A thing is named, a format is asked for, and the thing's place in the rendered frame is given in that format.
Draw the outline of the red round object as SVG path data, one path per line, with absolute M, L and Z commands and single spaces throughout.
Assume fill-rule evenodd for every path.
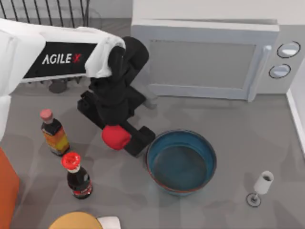
M 114 150 L 123 149 L 131 139 L 131 135 L 119 125 L 105 126 L 102 130 L 101 137 L 103 142 Z

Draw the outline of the blue basin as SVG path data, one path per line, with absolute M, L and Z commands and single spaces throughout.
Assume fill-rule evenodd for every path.
M 217 157 L 202 135 L 176 129 L 157 135 L 146 150 L 145 163 L 158 187 L 171 195 L 187 196 L 213 179 Z

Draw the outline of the brown bottle with pink cap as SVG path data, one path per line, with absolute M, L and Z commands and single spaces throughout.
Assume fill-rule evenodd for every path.
M 41 130 L 51 152 L 63 156 L 70 149 L 70 144 L 61 122 L 53 117 L 53 112 L 49 108 L 41 110 L 40 118 L 43 121 Z

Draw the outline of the dark bottle with red cap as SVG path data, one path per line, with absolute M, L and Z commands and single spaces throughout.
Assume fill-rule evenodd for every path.
M 77 199 L 86 199 L 92 193 L 92 182 L 85 168 L 81 166 L 81 156 L 70 151 L 61 159 L 62 166 L 67 170 L 67 183 Z

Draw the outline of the white object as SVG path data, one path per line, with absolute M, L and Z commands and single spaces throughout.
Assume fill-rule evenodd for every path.
M 121 222 L 117 216 L 98 217 L 97 220 L 103 229 L 122 229 Z

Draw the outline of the microwave oven door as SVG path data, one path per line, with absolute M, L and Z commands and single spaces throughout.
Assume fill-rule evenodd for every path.
M 152 41 L 149 88 L 164 96 L 251 102 L 270 50 L 269 45 Z

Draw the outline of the yellow round object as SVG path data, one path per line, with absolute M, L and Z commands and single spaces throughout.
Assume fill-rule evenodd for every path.
M 48 229 L 104 229 L 95 216 L 73 211 L 57 218 Z

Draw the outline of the white goblet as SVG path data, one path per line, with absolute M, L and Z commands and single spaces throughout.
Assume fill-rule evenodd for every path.
M 246 196 L 246 202 L 252 208 L 257 208 L 261 205 L 261 196 L 267 194 L 274 180 L 274 175 L 270 171 L 264 171 L 254 184 L 254 192 Z

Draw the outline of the orange box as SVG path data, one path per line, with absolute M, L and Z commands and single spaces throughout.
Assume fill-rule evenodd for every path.
M 10 229 L 20 179 L 0 147 L 0 229 Z

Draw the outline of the round microwave knob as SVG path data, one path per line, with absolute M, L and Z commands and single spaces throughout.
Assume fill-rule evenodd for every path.
M 277 49 L 277 55 L 280 58 L 288 59 L 297 55 L 301 50 L 301 45 L 298 42 L 292 41 L 289 43 L 283 43 Z
M 288 64 L 276 65 L 269 70 L 269 76 L 273 79 L 281 79 L 286 77 L 290 71 L 291 67 Z

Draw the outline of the white cabinet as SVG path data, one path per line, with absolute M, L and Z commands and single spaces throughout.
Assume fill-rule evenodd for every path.
M 305 159 L 305 48 L 289 73 L 291 81 L 286 93 L 302 156 Z

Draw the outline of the pale microwave oven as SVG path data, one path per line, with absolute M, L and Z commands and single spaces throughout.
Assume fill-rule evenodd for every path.
M 258 95 L 287 93 L 291 82 L 289 76 L 292 75 L 288 74 L 284 78 L 273 79 L 269 76 L 269 70 L 273 66 L 281 64 L 288 64 L 292 70 L 292 67 L 296 65 L 297 58 L 301 57 L 301 51 L 305 48 L 303 38 L 295 36 L 296 30 L 296 27 L 293 26 L 279 26 L 277 24 L 134 19 L 131 26 L 131 35 L 146 46 L 149 54 L 152 41 L 271 45 L 272 50 L 257 88 L 256 95 Z M 280 58 L 277 55 L 279 46 L 292 41 L 301 45 L 300 52 L 288 59 Z M 148 87 L 151 82 L 149 79 L 149 66 L 150 59 L 139 75 L 139 79 Z

